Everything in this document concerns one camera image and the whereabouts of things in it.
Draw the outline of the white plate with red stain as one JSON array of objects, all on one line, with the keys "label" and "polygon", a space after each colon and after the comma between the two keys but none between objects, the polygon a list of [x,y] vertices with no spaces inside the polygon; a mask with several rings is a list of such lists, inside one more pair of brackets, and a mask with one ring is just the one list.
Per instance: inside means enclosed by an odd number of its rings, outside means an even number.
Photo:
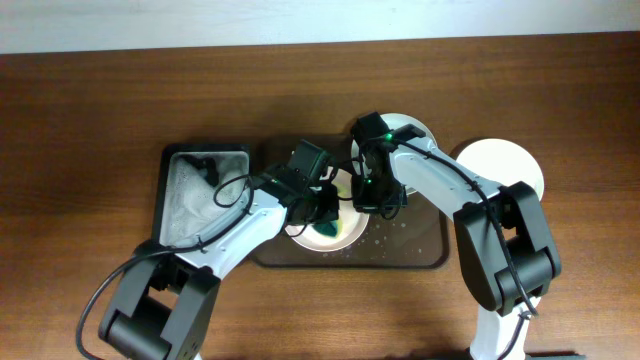
[{"label": "white plate with red stain", "polygon": [[351,201],[339,201],[338,219],[332,235],[320,225],[309,225],[304,231],[302,226],[286,226],[285,232],[300,246],[316,252],[332,252],[356,241],[366,229],[369,215],[357,212]]}]

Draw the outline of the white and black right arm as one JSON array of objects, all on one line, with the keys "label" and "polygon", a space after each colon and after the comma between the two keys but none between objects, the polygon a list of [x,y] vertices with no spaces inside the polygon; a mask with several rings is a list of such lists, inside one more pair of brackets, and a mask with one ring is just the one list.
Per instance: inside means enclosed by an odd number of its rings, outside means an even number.
[{"label": "white and black right arm", "polygon": [[456,163],[428,137],[390,132],[357,136],[357,210],[384,214],[415,189],[454,224],[461,273],[479,305],[472,359],[524,359],[537,305],[561,272],[555,241],[535,190],[502,185]]}]

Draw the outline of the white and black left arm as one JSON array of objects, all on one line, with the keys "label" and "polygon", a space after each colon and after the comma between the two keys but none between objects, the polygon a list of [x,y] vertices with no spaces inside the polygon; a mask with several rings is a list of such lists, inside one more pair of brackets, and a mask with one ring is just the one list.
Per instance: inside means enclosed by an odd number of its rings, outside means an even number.
[{"label": "white and black left arm", "polygon": [[337,219],[331,182],[290,173],[243,176],[236,203],[176,245],[146,241],[109,278],[119,282],[99,338],[127,359],[197,359],[222,280],[289,225]]}]

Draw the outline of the green and yellow sponge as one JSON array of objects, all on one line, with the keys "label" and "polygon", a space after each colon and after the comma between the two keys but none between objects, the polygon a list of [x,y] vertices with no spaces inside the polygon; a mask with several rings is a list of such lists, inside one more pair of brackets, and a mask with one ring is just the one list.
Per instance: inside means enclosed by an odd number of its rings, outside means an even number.
[{"label": "green and yellow sponge", "polygon": [[345,197],[340,185],[325,185],[319,193],[320,203],[313,229],[319,234],[336,238],[340,232],[340,197]]}]

